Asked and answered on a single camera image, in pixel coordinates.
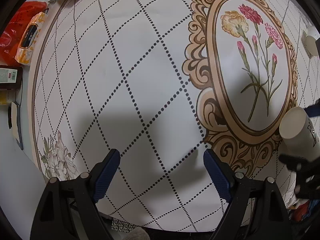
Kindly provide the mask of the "orange tissue box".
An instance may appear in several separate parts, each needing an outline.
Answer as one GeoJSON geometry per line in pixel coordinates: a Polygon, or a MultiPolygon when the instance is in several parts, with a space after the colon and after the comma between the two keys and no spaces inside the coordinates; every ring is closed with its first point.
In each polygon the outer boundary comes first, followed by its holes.
{"type": "Polygon", "coordinates": [[[47,18],[45,12],[39,12],[27,25],[23,36],[19,42],[15,60],[25,66],[29,66],[34,52],[35,43],[47,18]]]}

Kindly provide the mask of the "patterned white tablecloth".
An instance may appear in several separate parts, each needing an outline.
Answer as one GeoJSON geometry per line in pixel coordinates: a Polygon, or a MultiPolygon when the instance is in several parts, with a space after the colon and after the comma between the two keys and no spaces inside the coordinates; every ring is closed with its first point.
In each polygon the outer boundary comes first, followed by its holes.
{"type": "Polygon", "coordinates": [[[98,210],[138,226],[216,229],[227,209],[203,153],[275,179],[291,207],[296,176],[278,128],[319,98],[312,22],[292,0],[65,0],[31,65],[33,156],[47,178],[120,166],[98,210]]]}

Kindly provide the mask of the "red plastic bag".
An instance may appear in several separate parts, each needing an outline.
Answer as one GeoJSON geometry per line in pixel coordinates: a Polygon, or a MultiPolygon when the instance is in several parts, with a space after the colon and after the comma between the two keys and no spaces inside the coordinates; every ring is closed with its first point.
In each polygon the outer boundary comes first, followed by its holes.
{"type": "Polygon", "coordinates": [[[21,66],[15,60],[19,42],[31,19],[48,7],[46,2],[24,2],[14,14],[1,35],[1,62],[8,66],[21,66]]]}

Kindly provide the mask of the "white printed cup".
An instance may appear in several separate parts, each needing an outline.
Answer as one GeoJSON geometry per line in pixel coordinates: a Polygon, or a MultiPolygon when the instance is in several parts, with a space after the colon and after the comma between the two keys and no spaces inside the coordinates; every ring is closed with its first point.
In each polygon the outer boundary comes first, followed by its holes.
{"type": "Polygon", "coordinates": [[[289,155],[308,161],[319,158],[319,137],[311,119],[301,107],[293,107],[284,115],[279,133],[289,155]]]}
{"type": "Polygon", "coordinates": [[[308,27],[307,31],[303,31],[302,41],[307,53],[317,57],[319,55],[317,41],[319,40],[319,32],[315,26],[308,27]]]}

